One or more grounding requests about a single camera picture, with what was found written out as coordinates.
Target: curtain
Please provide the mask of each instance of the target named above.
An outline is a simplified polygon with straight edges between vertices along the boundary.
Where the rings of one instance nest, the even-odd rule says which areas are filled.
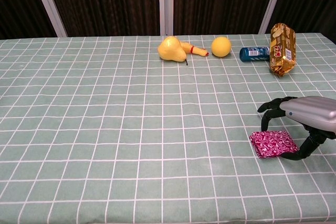
[[[159,0],[55,0],[69,37],[159,35]]]
[[[255,34],[269,0],[174,0],[174,33]]]
[[[1,0],[0,39],[56,37],[41,0]]]
[[[267,30],[278,22],[297,33],[322,33],[336,43],[336,0],[278,0]]]

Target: yellow pear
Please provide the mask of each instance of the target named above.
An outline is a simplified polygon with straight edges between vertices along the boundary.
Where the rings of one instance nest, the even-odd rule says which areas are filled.
[[[180,41],[174,36],[165,38],[158,47],[160,58],[163,60],[185,61],[187,54],[181,47]]]

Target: blue can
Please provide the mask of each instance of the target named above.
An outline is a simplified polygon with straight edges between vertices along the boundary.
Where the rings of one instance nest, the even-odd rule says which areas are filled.
[[[269,60],[269,47],[243,47],[239,57],[241,61]]]

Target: pink patterned package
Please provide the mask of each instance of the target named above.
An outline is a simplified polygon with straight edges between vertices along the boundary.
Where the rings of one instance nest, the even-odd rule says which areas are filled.
[[[249,138],[259,158],[277,157],[284,152],[299,150],[286,131],[253,132]]]

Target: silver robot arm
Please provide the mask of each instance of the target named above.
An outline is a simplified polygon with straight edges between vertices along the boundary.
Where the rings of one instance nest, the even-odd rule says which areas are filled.
[[[272,118],[287,116],[303,125],[310,135],[295,153],[283,153],[281,157],[300,160],[310,156],[327,138],[336,138],[336,100],[325,97],[285,97],[264,103],[258,112],[265,112],[261,130],[268,129]]]

